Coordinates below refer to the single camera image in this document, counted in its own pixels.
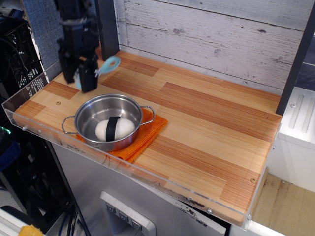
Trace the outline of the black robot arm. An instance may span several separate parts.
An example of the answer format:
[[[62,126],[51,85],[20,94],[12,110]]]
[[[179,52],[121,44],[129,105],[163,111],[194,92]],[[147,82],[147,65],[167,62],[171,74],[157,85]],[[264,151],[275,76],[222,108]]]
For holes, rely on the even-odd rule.
[[[56,0],[63,38],[58,39],[59,62],[67,83],[83,92],[97,88],[99,34],[97,18],[89,13],[89,0]]]

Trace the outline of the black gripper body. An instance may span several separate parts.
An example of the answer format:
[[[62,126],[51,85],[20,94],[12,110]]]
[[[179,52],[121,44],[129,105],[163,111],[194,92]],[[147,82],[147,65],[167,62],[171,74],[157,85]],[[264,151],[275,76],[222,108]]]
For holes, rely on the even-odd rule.
[[[96,64],[98,56],[98,23],[94,15],[77,19],[60,19],[63,38],[58,40],[61,65],[78,65],[80,58],[85,62]]]

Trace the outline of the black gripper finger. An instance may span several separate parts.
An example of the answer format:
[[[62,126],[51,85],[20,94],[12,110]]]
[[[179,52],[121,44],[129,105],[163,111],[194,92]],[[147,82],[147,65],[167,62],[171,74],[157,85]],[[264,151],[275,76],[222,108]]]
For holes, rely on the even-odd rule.
[[[78,69],[79,59],[70,55],[59,55],[60,65],[67,83],[74,83],[74,74]]]
[[[78,66],[81,90],[83,93],[95,90],[98,84],[98,58],[81,61]]]

